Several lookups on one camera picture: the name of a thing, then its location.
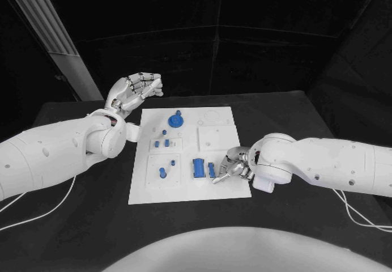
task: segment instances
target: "cable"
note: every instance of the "cable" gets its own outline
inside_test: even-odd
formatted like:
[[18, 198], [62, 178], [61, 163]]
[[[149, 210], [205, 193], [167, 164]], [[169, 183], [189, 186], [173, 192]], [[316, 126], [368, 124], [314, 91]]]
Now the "cable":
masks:
[[[348, 198], [346, 198], [346, 195], [345, 195], [345, 192], [342, 191], [342, 194], [343, 194], [343, 197], [342, 195], [337, 193], [337, 191], [333, 189], [333, 191], [336, 192], [340, 200], [343, 201], [343, 203], [346, 204], [346, 210], [348, 210], [348, 214], [349, 214], [349, 217], [353, 221], [355, 224], [363, 226], [363, 227], [372, 227], [372, 228], [378, 228], [381, 231], [385, 231], [385, 232], [392, 232], [392, 230], [388, 230], [385, 228], [392, 228], [392, 226], [381, 226], [381, 225], [375, 225], [374, 222], [371, 220], [368, 220], [368, 218], [361, 214], [361, 212], [350, 206], [350, 204], [348, 203]], [[352, 214], [350, 214], [350, 210], [349, 208], [358, 213], [358, 215], [365, 219], [365, 221], [371, 224], [362, 224], [359, 222], [356, 222], [356, 220], [353, 219], [352, 217]]]
[[26, 192], [0, 209], [0, 212], [25, 196]]
[[[71, 187], [69, 187], [69, 190], [68, 190], [68, 193], [67, 193], [67, 195], [65, 195], [65, 197], [64, 197], [64, 200], [59, 202], [59, 204], [56, 205], [56, 207], [54, 208], [54, 210], [59, 207], [59, 205], [64, 203], [64, 201], [65, 201], [65, 199], [67, 199], [67, 197], [68, 197], [68, 195], [69, 195], [69, 193], [71, 193], [71, 190], [72, 190], [72, 187], [74, 187], [74, 183], [75, 183], [75, 178], [77, 178], [77, 176], [74, 177], [74, 180], [72, 180], [72, 184], [71, 184]], [[10, 227], [15, 227], [15, 226], [18, 226], [18, 225], [22, 225], [22, 224], [25, 224], [25, 223], [28, 223], [28, 222], [31, 222], [31, 221], [33, 221], [33, 220], [36, 220], [36, 219], [39, 219], [39, 218], [42, 218], [43, 216], [46, 216], [52, 211], [49, 211], [46, 214], [42, 214], [41, 216], [38, 216], [36, 218], [32, 218], [32, 219], [29, 219], [29, 220], [26, 220], [26, 221], [22, 221], [22, 222], [19, 222], [19, 223], [16, 223], [16, 224], [12, 224], [12, 225], [9, 225], [9, 226], [6, 226], [6, 227], [3, 227], [3, 228], [0, 228], [0, 231], [3, 231], [5, 229], [7, 229], [7, 228], [10, 228]]]

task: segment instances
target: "small blue part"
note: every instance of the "small blue part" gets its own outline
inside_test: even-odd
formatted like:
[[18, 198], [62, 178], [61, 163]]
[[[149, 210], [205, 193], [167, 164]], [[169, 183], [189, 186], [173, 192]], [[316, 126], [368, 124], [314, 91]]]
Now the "small blue part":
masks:
[[169, 126], [172, 128], [179, 128], [183, 123], [185, 123], [185, 119], [182, 118], [182, 112], [180, 110], [178, 110], [176, 115], [172, 115], [169, 117]]
[[216, 177], [215, 176], [215, 170], [214, 170], [214, 163], [208, 163], [208, 169], [209, 169], [209, 171], [211, 171], [211, 177]]
[[203, 159], [193, 159], [193, 177], [206, 177]]
[[159, 169], [159, 176], [160, 176], [162, 178], [166, 178], [166, 171], [165, 171], [165, 168], [163, 168], [163, 167]]

